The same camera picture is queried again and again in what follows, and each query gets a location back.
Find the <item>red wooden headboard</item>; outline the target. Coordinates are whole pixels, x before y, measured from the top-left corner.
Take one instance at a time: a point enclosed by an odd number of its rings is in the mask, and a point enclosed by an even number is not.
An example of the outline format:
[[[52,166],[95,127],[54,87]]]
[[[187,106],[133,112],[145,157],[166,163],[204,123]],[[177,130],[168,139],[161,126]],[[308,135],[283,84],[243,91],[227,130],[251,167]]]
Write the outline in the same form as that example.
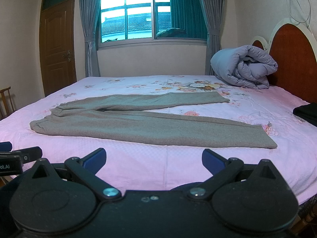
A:
[[[270,85],[306,102],[316,102],[316,39],[304,24],[284,18],[269,40],[254,36],[250,43],[265,50],[278,64],[278,70],[268,76]]]

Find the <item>black cloth on bed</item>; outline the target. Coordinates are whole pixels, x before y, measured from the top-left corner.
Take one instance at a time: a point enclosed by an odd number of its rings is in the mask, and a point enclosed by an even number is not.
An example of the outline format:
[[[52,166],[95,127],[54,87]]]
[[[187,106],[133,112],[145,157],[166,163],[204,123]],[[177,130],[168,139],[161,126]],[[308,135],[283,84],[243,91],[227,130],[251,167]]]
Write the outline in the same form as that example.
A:
[[[317,126],[317,103],[302,105],[293,109],[293,114]]]

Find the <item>grey knit pants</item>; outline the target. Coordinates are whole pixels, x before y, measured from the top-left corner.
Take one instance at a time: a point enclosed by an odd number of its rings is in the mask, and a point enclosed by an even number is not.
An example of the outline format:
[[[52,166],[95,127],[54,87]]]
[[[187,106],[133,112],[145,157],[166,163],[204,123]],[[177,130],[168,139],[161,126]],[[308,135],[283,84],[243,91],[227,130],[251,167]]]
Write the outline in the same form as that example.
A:
[[[179,114],[158,109],[184,105],[227,103],[216,91],[163,95],[110,95],[60,104],[43,119],[30,122],[40,134],[206,148],[275,149],[261,125]]]

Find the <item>rolled grey-blue duvet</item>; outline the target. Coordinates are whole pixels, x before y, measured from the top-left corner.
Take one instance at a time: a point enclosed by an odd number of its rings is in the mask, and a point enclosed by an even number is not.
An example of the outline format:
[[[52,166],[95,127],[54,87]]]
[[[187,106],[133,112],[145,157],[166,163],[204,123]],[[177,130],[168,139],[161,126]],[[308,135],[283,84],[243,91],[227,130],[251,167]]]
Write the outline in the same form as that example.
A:
[[[225,48],[211,58],[216,77],[226,84],[249,89],[268,89],[267,76],[278,69],[277,62],[267,52],[252,45]]]

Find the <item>left grey curtain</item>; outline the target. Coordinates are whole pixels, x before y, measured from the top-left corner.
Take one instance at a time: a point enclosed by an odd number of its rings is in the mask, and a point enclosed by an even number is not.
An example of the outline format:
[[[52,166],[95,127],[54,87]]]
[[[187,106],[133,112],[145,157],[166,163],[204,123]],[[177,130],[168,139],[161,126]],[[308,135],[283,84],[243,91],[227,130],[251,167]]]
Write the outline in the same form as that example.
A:
[[[96,29],[100,5],[101,0],[79,0],[79,12],[84,34],[86,77],[100,76],[96,45]]]

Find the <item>right grey curtain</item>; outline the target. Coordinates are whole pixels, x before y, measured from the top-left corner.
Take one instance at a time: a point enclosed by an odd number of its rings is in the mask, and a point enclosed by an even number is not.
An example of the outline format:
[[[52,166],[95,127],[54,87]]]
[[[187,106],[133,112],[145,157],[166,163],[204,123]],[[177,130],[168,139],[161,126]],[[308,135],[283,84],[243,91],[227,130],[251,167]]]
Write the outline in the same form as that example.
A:
[[[211,58],[221,48],[220,32],[225,0],[199,0],[207,29],[205,74],[213,75]]]

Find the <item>window with white frame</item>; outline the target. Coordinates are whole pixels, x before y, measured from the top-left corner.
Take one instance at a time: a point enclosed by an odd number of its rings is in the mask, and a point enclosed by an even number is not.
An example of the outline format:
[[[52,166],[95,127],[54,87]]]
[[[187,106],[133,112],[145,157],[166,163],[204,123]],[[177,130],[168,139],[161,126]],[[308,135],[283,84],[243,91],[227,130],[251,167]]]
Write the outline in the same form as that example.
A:
[[[207,39],[199,0],[101,0],[99,18],[101,47]]]

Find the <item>wooden chair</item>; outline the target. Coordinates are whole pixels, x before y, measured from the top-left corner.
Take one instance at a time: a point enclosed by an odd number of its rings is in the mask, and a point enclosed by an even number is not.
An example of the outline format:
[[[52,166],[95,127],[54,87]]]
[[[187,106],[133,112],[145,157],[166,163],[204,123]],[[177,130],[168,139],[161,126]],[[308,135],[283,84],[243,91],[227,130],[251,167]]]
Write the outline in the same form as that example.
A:
[[[1,89],[0,91],[1,102],[4,106],[4,112],[1,111],[1,120],[5,119],[15,112],[10,90],[11,87],[9,86],[7,88]]]

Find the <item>grey curtain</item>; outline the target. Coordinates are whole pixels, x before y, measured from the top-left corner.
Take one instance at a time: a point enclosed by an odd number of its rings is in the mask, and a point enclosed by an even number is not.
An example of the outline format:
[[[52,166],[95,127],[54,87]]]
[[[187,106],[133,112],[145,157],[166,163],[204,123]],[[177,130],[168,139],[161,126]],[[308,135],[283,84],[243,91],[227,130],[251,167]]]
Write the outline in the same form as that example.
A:
[[[205,74],[213,75],[211,58],[221,48],[220,32],[225,0],[199,0],[207,29]]]
[[[86,77],[100,76],[96,45],[96,29],[100,5],[101,0],[79,0],[79,12],[84,34]]]

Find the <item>brown wooden door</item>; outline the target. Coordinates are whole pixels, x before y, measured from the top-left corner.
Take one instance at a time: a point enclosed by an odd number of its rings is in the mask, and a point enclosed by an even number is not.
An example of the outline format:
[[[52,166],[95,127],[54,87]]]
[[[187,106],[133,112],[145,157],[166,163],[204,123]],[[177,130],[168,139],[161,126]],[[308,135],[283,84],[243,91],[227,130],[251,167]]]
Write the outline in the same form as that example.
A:
[[[77,81],[74,5],[75,0],[42,0],[39,54],[45,96]]]

